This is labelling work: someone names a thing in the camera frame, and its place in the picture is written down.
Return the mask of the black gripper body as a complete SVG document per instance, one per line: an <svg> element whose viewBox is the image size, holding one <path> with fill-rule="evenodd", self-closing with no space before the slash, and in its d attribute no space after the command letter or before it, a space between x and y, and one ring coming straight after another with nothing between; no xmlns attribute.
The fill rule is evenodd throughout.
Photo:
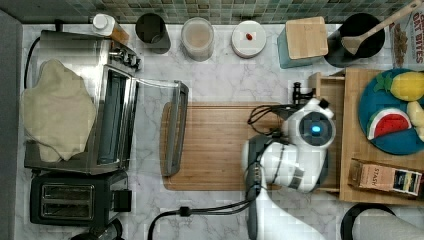
<svg viewBox="0 0 424 240"><path fill-rule="evenodd" d="M303 101L310 100L313 97L314 97L314 91L310 91L309 93L302 93L301 83L300 82L293 83L292 101L295 105L299 105Z"/></svg>

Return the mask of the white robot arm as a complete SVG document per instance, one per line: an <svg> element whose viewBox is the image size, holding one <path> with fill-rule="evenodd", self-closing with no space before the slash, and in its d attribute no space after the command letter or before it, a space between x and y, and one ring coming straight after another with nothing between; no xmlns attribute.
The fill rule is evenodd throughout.
<svg viewBox="0 0 424 240"><path fill-rule="evenodd" d="M282 127L245 142L241 164L245 171L249 240L325 240L307 223L277 206L270 185L310 193L321 185L328 169L328 148L335 140L334 113L329 103L293 86L293 102L271 105Z"/></svg>

